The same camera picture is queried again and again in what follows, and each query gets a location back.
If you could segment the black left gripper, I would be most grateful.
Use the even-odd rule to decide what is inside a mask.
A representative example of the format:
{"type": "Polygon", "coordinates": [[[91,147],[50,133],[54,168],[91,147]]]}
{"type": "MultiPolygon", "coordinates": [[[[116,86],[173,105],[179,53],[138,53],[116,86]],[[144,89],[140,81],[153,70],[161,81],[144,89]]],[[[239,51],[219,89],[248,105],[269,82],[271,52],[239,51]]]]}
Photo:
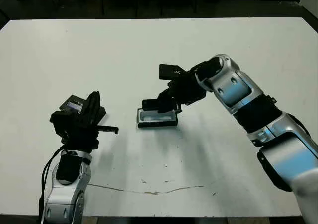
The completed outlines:
{"type": "Polygon", "coordinates": [[[65,145],[65,149],[92,152],[98,148],[99,132],[118,134],[119,128],[116,126],[99,125],[105,115],[106,111],[104,109],[100,110],[99,91],[92,92],[83,104],[81,120],[75,120],[65,130],[65,135],[62,137],[62,144],[65,145]]]}

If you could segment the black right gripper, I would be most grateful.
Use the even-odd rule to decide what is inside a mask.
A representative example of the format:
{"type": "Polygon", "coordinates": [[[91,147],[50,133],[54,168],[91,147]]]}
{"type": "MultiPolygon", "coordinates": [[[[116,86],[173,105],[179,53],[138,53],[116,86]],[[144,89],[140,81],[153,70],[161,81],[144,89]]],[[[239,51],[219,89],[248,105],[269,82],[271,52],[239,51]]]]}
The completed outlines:
{"type": "Polygon", "coordinates": [[[171,71],[168,78],[169,88],[157,96],[158,113],[181,112],[181,105],[190,105],[206,97],[207,92],[198,84],[194,71],[171,71]]]}

